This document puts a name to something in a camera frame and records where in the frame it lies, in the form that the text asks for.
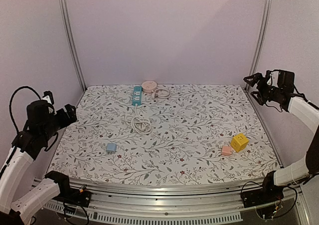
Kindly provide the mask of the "yellow cube socket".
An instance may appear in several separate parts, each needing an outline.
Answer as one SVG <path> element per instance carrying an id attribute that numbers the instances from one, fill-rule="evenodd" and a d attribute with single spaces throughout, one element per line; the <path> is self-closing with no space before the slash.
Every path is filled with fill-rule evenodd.
<path id="1" fill-rule="evenodd" d="M 249 139 L 243 133 L 240 133 L 232 138 L 230 145 L 238 153 L 245 149 L 248 143 Z"/>

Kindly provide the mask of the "pink round power socket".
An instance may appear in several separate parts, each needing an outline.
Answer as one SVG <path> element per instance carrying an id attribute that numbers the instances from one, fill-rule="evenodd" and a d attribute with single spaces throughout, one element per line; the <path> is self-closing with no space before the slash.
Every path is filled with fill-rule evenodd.
<path id="1" fill-rule="evenodd" d="M 158 84 L 155 82 L 155 81 L 144 81 L 142 84 L 141 84 L 141 87 L 142 87 L 142 91 L 144 93 L 153 93 L 156 88 L 157 88 Z"/>

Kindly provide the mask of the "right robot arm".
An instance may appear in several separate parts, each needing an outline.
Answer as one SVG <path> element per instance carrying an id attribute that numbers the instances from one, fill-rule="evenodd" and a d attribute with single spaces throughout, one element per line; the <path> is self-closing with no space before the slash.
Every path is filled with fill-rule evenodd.
<path id="1" fill-rule="evenodd" d="M 291 71 L 274 69 L 265 74 L 255 73 L 244 77 L 250 87 L 255 87 L 251 96 L 261 106 L 270 102 L 279 105 L 285 111 L 296 117 L 308 129 L 299 132 L 293 129 L 290 136 L 286 136 L 292 143 L 291 148 L 298 149 L 305 154 L 296 162 L 269 172 L 259 188 L 242 190 L 241 200 L 244 207 L 254 207 L 283 199 L 285 188 L 307 183 L 319 174 L 319 108 L 310 102 L 295 85 L 295 74 Z"/>

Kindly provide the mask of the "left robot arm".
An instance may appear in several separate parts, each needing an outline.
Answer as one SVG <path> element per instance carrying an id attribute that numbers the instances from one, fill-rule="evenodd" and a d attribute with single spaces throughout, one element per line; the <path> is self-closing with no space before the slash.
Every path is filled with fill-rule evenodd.
<path id="1" fill-rule="evenodd" d="M 91 192 L 86 185 L 72 188 L 69 177 L 57 171 L 48 172 L 35 188 L 20 199 L 13 199 L 26 170 L 41 151 L 52 148 L 49 140 L 57 139 L 59 130 L 77 121 L 75 106 L 67 104 L 55 110 L 53 105 L 52 93 L 45 91 L 42 97 L 27 106 L 27 120 L 23 129 L 17 132 L 0 170 L 0 222 L 4 225 L 34 224 L 34 215 L 52 199 L 62 202 L 65 217 L 79 207 L 84 217 L 89 218 L 86 209 Z"/>

